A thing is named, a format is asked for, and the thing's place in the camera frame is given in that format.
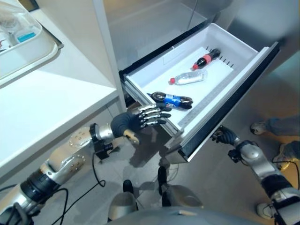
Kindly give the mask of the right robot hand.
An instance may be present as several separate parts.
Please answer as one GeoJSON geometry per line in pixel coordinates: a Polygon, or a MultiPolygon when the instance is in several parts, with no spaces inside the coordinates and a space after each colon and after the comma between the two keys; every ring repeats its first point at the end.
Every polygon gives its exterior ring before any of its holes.
{"type": "Polygon", "coordinates": [[[216,143],[224,143],[231,146],[237,146],[240,143],[240,138],[232,130],[224,126],[220,126],[211,138],[216,143]]]}

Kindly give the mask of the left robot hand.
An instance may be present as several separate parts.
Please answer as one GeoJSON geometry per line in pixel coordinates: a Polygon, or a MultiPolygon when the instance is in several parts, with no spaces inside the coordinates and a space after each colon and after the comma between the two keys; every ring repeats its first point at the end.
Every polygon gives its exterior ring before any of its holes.
{"type": "Polygon", "coordinates": [[[150,126],[166,124],[166,119],[171,117],[172,108],[164,103],[142,105],[121,113],[113,118],[110,127],[115,138],[126,137],[134,144],[141,144],[137,134],[142,129],[150,126]]]}

